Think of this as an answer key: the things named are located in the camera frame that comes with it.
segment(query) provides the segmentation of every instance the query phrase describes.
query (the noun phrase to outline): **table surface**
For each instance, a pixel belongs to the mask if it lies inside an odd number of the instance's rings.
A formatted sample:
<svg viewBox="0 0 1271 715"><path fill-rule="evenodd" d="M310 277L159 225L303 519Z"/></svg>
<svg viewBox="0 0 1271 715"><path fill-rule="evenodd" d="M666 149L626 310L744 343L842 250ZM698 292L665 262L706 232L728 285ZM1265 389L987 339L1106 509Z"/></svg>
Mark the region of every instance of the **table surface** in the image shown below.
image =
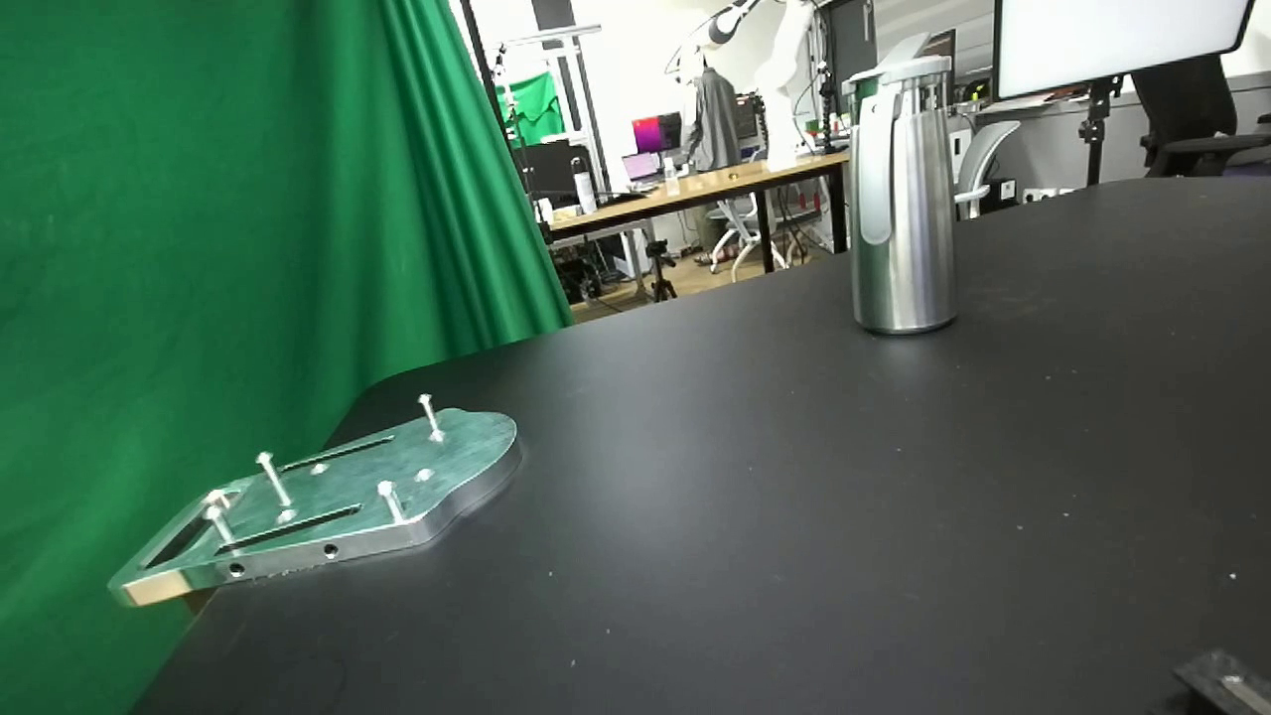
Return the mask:
<svg viewBox="0 0 1271 715"><path fill-rule="evenodd" d="M744 196L744 190L758 190L772 183L792 183L800 175L822 175L833 167L845 167L845 155L804 155L804 160L739 163L728 172L682 175L682 178L665 183L641 200L611 201L592 215L558 212L550 232L552 235L583 235L583 232L678 212L678 205L706 201L706 200Z"/></svg>
<svg viewBox="0 0 1271 715"><path fill-rule="evenodd" d="M1163 711L1271 670L1271 187L957 225L957 321L849 262L371 389L501 409L529 470L442 547L223 589L145 711Z"/></svg>

